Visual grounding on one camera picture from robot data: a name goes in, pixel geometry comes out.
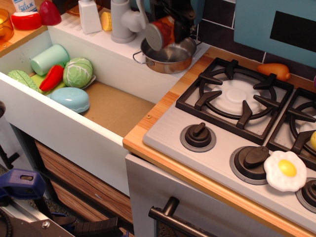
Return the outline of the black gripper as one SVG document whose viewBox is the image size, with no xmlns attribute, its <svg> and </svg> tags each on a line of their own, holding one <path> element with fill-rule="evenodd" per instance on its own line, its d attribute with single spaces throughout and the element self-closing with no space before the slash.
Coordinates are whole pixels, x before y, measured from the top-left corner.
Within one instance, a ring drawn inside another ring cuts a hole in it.
<svg viewBox="0 0 316 237">
<path fill-rule="evenodd" d="M 196 18 L 190 0 L 150 0 L 150 9 L 154 20 L 168 15 L 175 19 L 175 43 L 180 43 L 190 36 Z"/>
</svg>

